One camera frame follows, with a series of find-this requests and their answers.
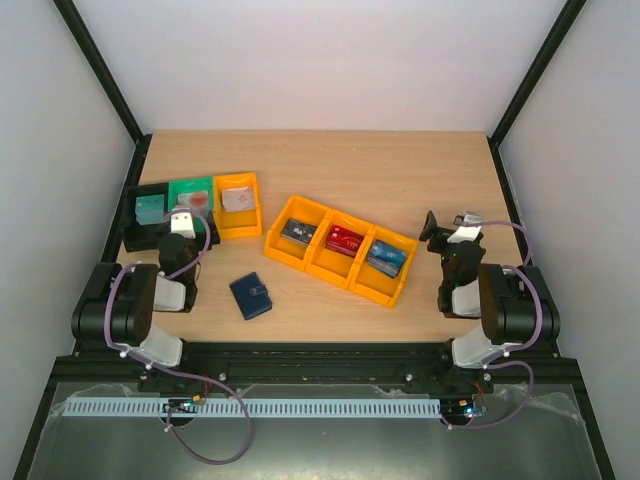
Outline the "blue leather card holder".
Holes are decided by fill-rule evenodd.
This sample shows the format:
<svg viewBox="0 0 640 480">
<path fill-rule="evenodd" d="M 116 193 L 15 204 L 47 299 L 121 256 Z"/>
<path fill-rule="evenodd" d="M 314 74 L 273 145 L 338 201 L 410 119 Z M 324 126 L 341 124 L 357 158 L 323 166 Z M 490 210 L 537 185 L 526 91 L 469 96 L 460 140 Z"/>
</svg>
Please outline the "blue leather card holder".
<svg viewBox="0 0 640 480">
<path fill-rule="evenodd" d="M 252 320 L 273 308 L 267 287 L 256 272 L 233 281 L 229 287 L 245 321 Z"/>
</svg>

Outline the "yellow triple storage bin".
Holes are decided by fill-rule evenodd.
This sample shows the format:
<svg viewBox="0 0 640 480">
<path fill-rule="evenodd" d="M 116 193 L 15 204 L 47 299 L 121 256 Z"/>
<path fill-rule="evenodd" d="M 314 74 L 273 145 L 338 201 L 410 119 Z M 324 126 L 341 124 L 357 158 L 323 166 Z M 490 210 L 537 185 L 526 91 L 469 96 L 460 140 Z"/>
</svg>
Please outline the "yellow triple storage bin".
<svg viewBox="0 0 640 480">
<path fill-rule="evenodd" d="M 367 298 L 395 306 L 417 241 L 299 195 L 268 230 L 264 255 Z"/>
</svg>

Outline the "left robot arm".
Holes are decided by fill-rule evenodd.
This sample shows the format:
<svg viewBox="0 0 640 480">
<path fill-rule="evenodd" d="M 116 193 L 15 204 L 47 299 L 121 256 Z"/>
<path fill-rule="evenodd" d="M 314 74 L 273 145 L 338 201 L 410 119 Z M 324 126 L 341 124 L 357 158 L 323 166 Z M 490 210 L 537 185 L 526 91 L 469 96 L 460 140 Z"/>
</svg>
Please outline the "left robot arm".
<svg viewBox="0 0 640 480">
<path fill-rule="evenodd" d="M 192 310 L 198 256 L 209 248 L 208 240 L 170 233 L 158 242 L 158 264 L 97 264 L 72 314 L 73 336 L 81 342 L 102 341 L 148 369 L 178 366 L 184 341 L 154 323 L 153 314 Z"/>
</svg>

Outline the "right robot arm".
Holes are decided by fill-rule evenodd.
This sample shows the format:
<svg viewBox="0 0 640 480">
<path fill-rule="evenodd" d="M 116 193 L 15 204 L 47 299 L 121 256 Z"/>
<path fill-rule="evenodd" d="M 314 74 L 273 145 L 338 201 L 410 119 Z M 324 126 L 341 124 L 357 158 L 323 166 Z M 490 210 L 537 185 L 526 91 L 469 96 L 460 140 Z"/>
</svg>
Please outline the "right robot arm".
<svg viewBox="0 0 640 480">
<path fill-rule="evenodd" d="M 559 311 L 540 269 L 486 263 L 482 228 L 494 226 L 474 213 L 458 215 L 455 228 L 438 224 L 429 211 L 419 240 L 440 257 L 442 282 L 437 305 L 447 318 L 477 319 L 479 325 L 451 341 L 451 357 L 436 367 L 445 390 L 460 390 L 471 369 L 486 369 L 499 358 L 537 343 L 557 340 Z"/>
</svg>

